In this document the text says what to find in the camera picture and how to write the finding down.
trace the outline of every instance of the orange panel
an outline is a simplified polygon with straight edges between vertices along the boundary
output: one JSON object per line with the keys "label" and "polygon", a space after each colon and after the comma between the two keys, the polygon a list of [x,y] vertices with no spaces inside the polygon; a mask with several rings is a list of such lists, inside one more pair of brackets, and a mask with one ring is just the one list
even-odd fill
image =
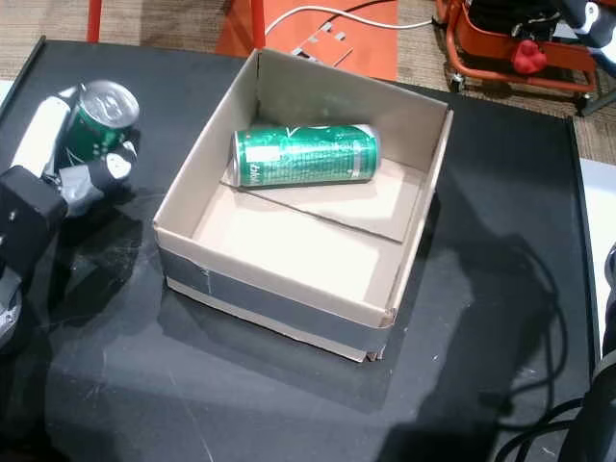
{"label": "orange panel", "polygon": [[[328,0],[314,2],[327,7],[346,10],[356,6],[358,0]],[[302,0],[266,0],[265,23],[268,26],[276,17],[293,8],[305,5]],[[398,23],[398,3],[386,2],[353,12],[378,22]],[[266,46],[291,52],[315,34],[331,13],[300,12],[281,22],[266,37]],[[247,56],[252,50],[252,26],[249,0],[232,0],[217,53]],[[398,32],[367,26],[338,17],[333,22],[337,32],[345,32],[353,51],[338,65],[339,68],[381,79],[396,80],[398,76]]]}
{"label": "orange panel", "polygon": [[301,51],[320,63],[337,65],[353,51],[353,47],[348,40],[338,40],[335,35],[335,32],[317,31],[301,44]]}

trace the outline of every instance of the metal can top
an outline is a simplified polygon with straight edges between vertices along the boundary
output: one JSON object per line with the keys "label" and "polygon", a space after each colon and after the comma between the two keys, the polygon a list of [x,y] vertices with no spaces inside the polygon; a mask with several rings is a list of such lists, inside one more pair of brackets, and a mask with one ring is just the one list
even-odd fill
{"label": "metal can top", "polygon": [[107,127],[129,127],[139,117],[139,103],[133,93],[115,82],[90,82],[84,85],[79,99],[88,116]]}

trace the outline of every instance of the white cable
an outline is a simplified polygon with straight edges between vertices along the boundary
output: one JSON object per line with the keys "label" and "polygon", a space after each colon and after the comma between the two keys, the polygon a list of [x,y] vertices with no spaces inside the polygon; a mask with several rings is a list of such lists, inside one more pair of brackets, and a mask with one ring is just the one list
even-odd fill
{"label": "white cable", "polygon": [[398,31],[404,30],[404,29],[415,29],[417,27],[427,26],[428,24],[432,23],[432,21],[430,20],[430,21],[418,22],[417,24],[402,24],[402,25],[384,24],[382,22],[370,21],[369,19],[366,19],[365,17],[356,16],[353,13],[343,12],[342,10],[336,10],[335,8],[319,7],[315,5],[306,5],[304,7],[297,7],[297,8],[293,8],[292,10],[288,10],[286,13],[274,19],[272,23],[266,29],[266,35],[269,34],[274,27],[276,27],[286,18],[288,18],[289,16],[292,16],[295,13],[299,13],[299,12],[326,12],[326,13],[339,14],[340,16],[344,16],[349,19],[353,19],[355,21],[363,22],[364,24],[368,24],[369,26],[382,27],[383,29],[395,29]]}

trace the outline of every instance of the can lid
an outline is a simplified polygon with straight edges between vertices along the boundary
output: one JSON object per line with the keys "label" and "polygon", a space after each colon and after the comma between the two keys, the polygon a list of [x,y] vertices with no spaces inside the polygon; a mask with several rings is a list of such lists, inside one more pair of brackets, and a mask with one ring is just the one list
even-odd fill
{"label": "can lid", "polygon": [[354,125],[356,128],[359,128],[366,135],[374,138],[376,141],[376,152],[374,155],[376,156],[375,166],[376,168],[381,167],[381,137],[378,135],[378,132],[374,127],[365,123],[359,123]]}
{"label": "can lid", "polygon": [[238,141],[238,132],[233,134],[233,147],[231,153],[231,163],[229,165],[229,176],[230,183],[232,186],[238,188],[240,186],[240,165],[239,165],[239,141]]}
{"label": "can lid", "polygon": [[130,127],[139,117],[139,103],[133,93],[115,82],[90,82],[84,85],[79,99],[88,116],[107,127]]}

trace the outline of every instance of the can label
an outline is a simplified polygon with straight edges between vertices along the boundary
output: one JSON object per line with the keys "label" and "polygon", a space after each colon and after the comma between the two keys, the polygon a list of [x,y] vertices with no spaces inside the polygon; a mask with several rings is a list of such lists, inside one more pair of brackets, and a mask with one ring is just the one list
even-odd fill
{"label": "can label", "polygon": [[107,127],[78,106],[64,135],[58,167],[77,166],[104,156],[126,140],[129,129]]}
{"label": "can label", "polygon": [[270,128],[236,134],[238,186],[366,181],[378,167],[368,125]]}

